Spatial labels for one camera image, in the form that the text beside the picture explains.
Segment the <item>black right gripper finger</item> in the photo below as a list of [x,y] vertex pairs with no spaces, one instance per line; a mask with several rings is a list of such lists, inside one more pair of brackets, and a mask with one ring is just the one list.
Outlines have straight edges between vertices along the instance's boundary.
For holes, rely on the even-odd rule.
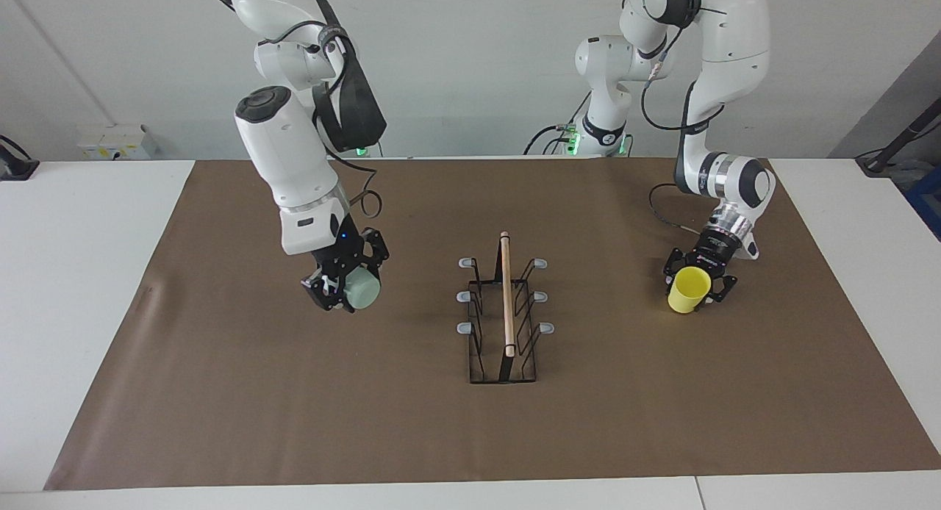
[[344,309],[350,315],[356,312],[346,295],[346,276],[329,278],[325,273],[313,273],[302,278],[300,284],[320,309],[327,310],[327,312],[333,309]]
[[387,243],[378,229],[364,229],[364,243],[368,246],[367,265],[373,271],[379,271],[381,266],[390,258]]

